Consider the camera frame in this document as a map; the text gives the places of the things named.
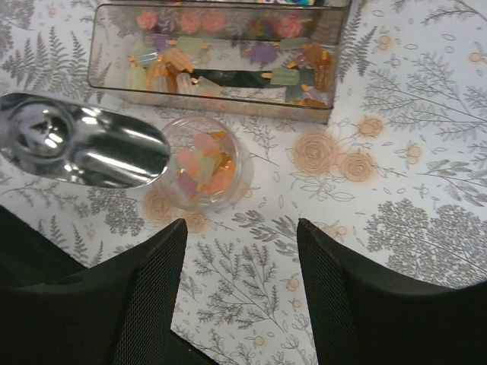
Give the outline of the silver metal scoop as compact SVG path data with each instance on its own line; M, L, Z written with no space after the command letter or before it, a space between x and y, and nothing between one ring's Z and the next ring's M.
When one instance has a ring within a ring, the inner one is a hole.
M134 189L163 176L170 145L159 129L138 118L16 92L1 97L1 154L39 178Z

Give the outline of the clear acrylic candy organizer box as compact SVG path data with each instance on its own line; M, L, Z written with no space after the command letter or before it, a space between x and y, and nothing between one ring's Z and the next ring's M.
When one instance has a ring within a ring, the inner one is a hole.
M112 1L88 83L149 106L326 123L348 1Z

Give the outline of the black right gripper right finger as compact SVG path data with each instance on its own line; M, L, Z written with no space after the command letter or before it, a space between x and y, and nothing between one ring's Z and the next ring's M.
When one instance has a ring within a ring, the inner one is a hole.
M300 219L298 255L321 364L484 364L486 285L383 267Z

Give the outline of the clear plastic jar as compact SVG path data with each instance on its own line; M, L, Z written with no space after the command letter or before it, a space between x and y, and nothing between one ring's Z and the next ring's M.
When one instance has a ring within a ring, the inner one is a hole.
M184 211L218 211L240 201L254 176L245 144L222 122L184 116L162 129L170 160L153 187Z

